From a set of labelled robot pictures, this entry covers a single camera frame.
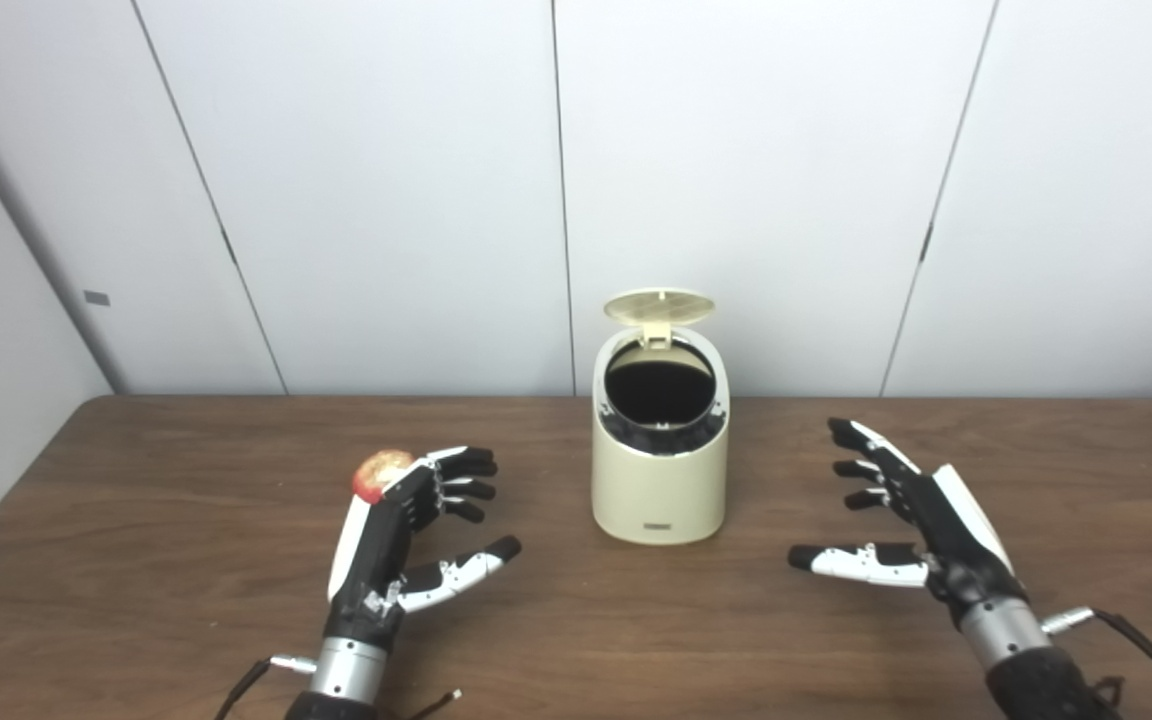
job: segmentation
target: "trash can lid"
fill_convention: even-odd
[[[626,325],[690,325],[713,313],[714,301],[698,291],[649,287],[621,293],[602,311]]]

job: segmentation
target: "robotic hand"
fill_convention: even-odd
[[[271,664],[312,675],[287,720],[374,720],[376,692],[399,626],[408,612],[450,600],[502,568],[522,551],[513,536],[453,559],[406,568],[411,538],[445,514],[471,523],[492,500],[492,450],[454,447],[414,458],[384,450],[353,478],[353,500],[328,582],[328,620],[317,661],[274,655]]]
[[[1084,607],[1039,623],[995,530],[954,468],[924,473],[887,438],[855,420],[831,419],[829,429],[836,446],[864,456],[836,462],[835,473],[872,483],[847,497],[846,506],[888,507],[918,529],[927,551],[915,552],[914,543],[799,544],[790,550],[790,566],[836,578],[926,588],[948,606],[986,673],[993,700],[1010,720],[1116,719],[1116,700],[1098,692],[1112,687],[1116,694],[1115,684],[1089,687],[1069,653],[1048,637],[1096,611]]]

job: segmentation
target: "cream trash can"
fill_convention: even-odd
[[[712,536],[727,501],[732,395],[722,357],[680,327],[713,313],[673,288],[628,291],[604,308],[631,325],[594,361],[594,520],[614,538],[681,544]]]

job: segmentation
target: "trash can opening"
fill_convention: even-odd
[[[628,420],[650,429],[682,427],[713,406],[713,367],[692,347],[631,343],[612,357],[604,379],[607,399]]]

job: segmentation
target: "open lid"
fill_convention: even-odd
[[[669,347],[672,325],[690,325],[713,313],[714,301],[698,291],[675,287],[650,287],[621,293],[607,301],[602,311],[608,318],[643,328],[643,343],[647,347]]]

